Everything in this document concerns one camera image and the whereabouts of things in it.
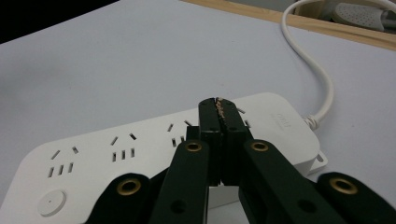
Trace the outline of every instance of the outlet socket hole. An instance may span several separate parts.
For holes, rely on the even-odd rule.
[[[241,114],[245,114],[246,113],[246,111],[245,110],[243,110],[243,109],[241,109],[241,108],[236,108],[238,111],[239,111],[239,113],[241,113]]]
[[[168,128],[168,132],[169,132],[169,133],[172,131],[172,128],[173,128],[173,124],[170,124],[170,125],[169,125],[169,128]]]
[[[111,146],[114,146],[114,144],[116,144],[117,139],[119,139],[117,136],[113,139],[113,141],[111,142]]]
[[[51,168],[49,169],[49,178],[52,177],[52,175],[53,175],[53,169],[54,169],[53,167],[51,167]]]
[[[61,167],[59,167],[59,173],[58,173],[58,175],[61,175],[63,171],[64,171],[64,166],[61,165]]]
[[[51,159],[55,159],[56,156],[58,156],[58,154],[61,152],[61,150],[58,150],[55,152],[55,154],[53,154],[53,156],[51,157]]]
[[[70,164],[69,164],[69,171],[68,171],[69,173],[72,173],[73,172],[73,162],[70,162]]]
[[[317,155],[317,160],[319,161],[319,162],[323,162],[323,158],[321,158],[321,156],[318,154]]]
[[[186,123],[188,126],[192,126],[192,124],[191,124],[191,123],[189,123],[189,121],[188,121],[188,120],[184,120],[184,123]]]
[[[132,139],[136,140],[136,137],[132,133],[130,133],[129,136],[131,136]]]
[[[73,147],[73,152],[74,152],[75,154],[78,154],[78,149],[77,149],[76,147]]]
[[[251,126],[250,126],[248,120],[245,120],[245,123],[246,123],[246,125],[247,125],[248,128],[251,128]]]

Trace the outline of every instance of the brass insert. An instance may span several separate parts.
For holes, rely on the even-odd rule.
[[[330,185],[341,193],[356,194],[358,192],[358,188],[354,184],[340,177],[330,179]]]
[[[253,148],[256,151],[266,151],[269,149],[269,147],[267,145],[265,145],[264,143],[260,143],[260,142],[254,142],[250,146],[251,146],[251,148]]]
[[[140,181],[136,178],[129,178],[122,180],[117,185],[117,192],[122,196],[133,195],[142,187]]]
[[[188,143],[186,149],[190,152],[196,152],[202,149],[201,144],[198,143]]]

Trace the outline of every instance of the white cable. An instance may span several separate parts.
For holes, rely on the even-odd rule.
[[[280,23],[280,27],[282,29],[282,34],[285,39],[288,41],[289,45],[294,49],[294,51],[311,67],[312,71],[322,80],[323,85],[325,87],[326,96],[325,99],[315,115],[309,115],[304,118],[306,124],[309,125],[311,130],[315,130],[319,127],[319,123],[326,117],[330,108],[332,107],[332,101],[334,99],[334,85],[332,84],[332,80],[330,76],[326,73],[326,71],[318,64],[311,56],[309,56],[303,49],[300,48],[295,42],[294,39],[290,36],[288,26],[286,24],[286,19],[288,14],[294,10],[295,8],[314,2],[320,2],[324,0],[302,0],[298,1],[283,12],[282,20]],[[388,0],[365,0],[367,2],[377,3],[382,7],[392,10],[396,13],[396,5],[391,3]]]

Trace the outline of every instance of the white power strip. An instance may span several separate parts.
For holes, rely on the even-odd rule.
[[[327,164],[316,136],[282,97],[261,93],[233,102],[254,138],[273,143],[302,175]],[[9,187],[0,223],[84,223],[114,178],[152,178],[167,168],[188,125],[198,125],[197,109],[35,148]],[[235,189],[225,187],[211,188],[209,195],[209,207],[238,199]]]

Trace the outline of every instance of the power button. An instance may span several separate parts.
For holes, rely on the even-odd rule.
[[[44,195],[38,203],[38,213],[43,217],[51,217],[57,214],[64,207],[66,202],[66,194],[57,189]]]

